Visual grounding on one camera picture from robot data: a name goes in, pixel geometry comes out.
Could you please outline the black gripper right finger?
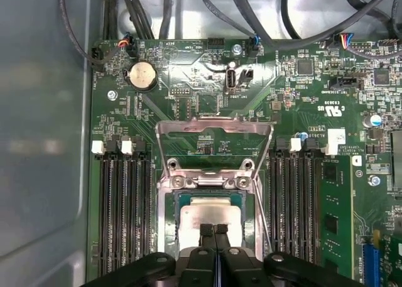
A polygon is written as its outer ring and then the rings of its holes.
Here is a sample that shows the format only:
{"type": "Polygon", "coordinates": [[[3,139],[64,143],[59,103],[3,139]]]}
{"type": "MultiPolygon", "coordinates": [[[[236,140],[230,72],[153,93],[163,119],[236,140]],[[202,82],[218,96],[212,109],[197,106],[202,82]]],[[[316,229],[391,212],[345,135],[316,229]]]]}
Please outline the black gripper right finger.
{"type": "Polygon", "coordinates": [[[226,224],[215,226],[215,241],[225,286],[362,286],[334,270],[284,252],[268,254],[262,261],[242,247],[232,247],[226,224]]]}

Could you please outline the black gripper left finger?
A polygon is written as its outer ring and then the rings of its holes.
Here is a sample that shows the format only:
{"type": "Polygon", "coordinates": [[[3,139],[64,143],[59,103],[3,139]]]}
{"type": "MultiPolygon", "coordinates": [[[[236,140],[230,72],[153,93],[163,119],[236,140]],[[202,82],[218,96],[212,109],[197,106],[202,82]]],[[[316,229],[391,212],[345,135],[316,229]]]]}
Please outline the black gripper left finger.
{"type": "Polygon", "coordinates": [[[151,253],[84,286],[213,286],[214,241],[214,226],[202,224],[198,246],[184,249],[178,259],[165,252],[151,253]]]}

